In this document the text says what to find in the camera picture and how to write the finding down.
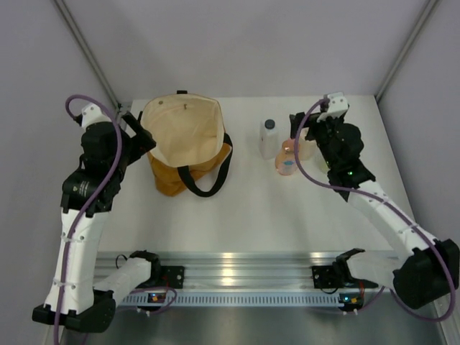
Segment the pink capped orange bottle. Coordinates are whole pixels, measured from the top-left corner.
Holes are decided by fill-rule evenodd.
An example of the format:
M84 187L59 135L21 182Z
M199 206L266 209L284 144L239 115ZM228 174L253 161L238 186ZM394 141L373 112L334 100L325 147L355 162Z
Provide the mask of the pink capped orange bottle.
M297 170L293 139L285 140L282 143L281 149L275 158L275 168L283 176L292 175Z

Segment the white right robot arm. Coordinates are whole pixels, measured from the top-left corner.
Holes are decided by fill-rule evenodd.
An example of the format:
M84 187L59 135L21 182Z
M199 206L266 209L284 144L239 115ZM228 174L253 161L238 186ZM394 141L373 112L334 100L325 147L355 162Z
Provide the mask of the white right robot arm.
M294 144L302 139L316 142L328 166L328 182L317 184L358 210L397 257L386 259L358 248L344 252L332 264L336 285L365 281L389 288L408 311L447 295L452 311L459 288L459 246L423 230L383 191L361 160L364 143L359 128L344 117L344 112L291 114L290 138Z

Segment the tan canvas bag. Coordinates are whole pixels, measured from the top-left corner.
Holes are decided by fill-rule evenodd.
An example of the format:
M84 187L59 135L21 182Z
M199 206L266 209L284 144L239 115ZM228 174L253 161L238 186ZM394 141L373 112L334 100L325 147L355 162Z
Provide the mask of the tan canvas bag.
M147 157L159 192L173 197L189 190L210 198L220 191L233 143L216 99L187 92L157 97L145 105L140 124L156 141Z

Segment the yellow-green pump bottle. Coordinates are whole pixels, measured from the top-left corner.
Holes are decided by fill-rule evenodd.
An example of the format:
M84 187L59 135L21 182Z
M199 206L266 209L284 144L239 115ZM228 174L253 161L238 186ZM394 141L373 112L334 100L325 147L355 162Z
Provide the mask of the yellow-green pump bottle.
M318 166L318 169L322 173L326 174L329 171L329 167L320 151L317 151L315 159L316 159L316 164Z

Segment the white bottle dark cap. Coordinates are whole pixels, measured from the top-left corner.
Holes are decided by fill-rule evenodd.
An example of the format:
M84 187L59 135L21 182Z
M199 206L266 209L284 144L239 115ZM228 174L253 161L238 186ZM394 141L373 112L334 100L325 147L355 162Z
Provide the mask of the white bottle dark cap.
M274 119L261 122L259 128L259 150L264 160L275 158L279 146L279 132Z

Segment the beige round jar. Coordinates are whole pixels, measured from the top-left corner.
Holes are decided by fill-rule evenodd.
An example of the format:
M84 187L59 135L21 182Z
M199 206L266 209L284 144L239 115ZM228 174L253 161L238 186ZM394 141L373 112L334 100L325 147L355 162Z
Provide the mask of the beige round jar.
M316 150L316 141L307 140L307 134L309 129L302 129L298 141L298 157L300 161L306 161L312 158Z

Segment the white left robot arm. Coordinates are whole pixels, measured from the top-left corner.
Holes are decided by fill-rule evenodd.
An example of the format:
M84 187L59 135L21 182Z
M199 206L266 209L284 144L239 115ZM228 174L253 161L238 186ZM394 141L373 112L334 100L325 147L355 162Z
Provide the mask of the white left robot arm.
M133 137L103 119L88 125L81 137L79 166L62 186L63 227L55 276L45 302L32 312L35 322L102 333L116 307L135 288L161 282L160 258L146 250L130 254L125 265L105 280L93 281L101 235L126 169L156 146L130 112L122 119L134 131Z

